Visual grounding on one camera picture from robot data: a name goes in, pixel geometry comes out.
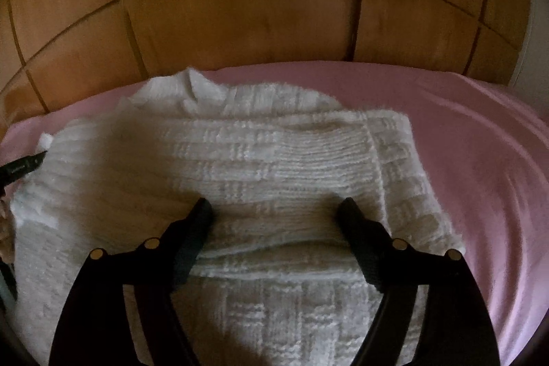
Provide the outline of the white knitted sweater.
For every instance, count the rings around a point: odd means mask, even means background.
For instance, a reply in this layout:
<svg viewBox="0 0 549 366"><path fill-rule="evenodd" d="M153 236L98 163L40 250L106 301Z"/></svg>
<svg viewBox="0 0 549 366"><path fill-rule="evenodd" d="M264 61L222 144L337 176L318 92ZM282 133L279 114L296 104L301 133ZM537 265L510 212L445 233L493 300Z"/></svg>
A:
<svg viewBox="0 0 549 366"><path fill-rule="evenodd" d="M135 248L199 198L218 218L174 304L208 365L352 360L381 297L333 224L346 198L417 250L464 246L407 116L289 84L229 86L189 69L38 147L43 164L10 200L8 320L40 364L86 255Z"/></svg>

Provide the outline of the wooden wardrobe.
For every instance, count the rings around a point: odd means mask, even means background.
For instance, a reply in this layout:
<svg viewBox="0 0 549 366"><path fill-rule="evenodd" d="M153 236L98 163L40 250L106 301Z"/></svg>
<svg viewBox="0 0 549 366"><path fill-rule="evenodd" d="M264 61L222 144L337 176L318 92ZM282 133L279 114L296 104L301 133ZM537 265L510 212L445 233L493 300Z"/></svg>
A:
<svg viewBox="0 0 549 366"><path fill-rule="evenodd" d="M1 0L1 124L193 66L344 60L505 84L530 0Z"/></svg>

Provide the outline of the pink bed cover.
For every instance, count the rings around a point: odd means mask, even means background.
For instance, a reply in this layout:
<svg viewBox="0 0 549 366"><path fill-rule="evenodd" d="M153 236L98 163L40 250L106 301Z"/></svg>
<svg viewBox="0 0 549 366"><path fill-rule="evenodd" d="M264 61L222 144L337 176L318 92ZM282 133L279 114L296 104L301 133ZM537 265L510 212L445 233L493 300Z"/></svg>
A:
<svg viewBox="0 0 549 366"><path fill-rule="evenodd" d="M198 72L216 84L289 84L345 109L407 116L435 198L463 239L458 250L489 310L500 361L517 358L548 309L548 126L538 113L502 88L451 73L335 63Z"/></svg>

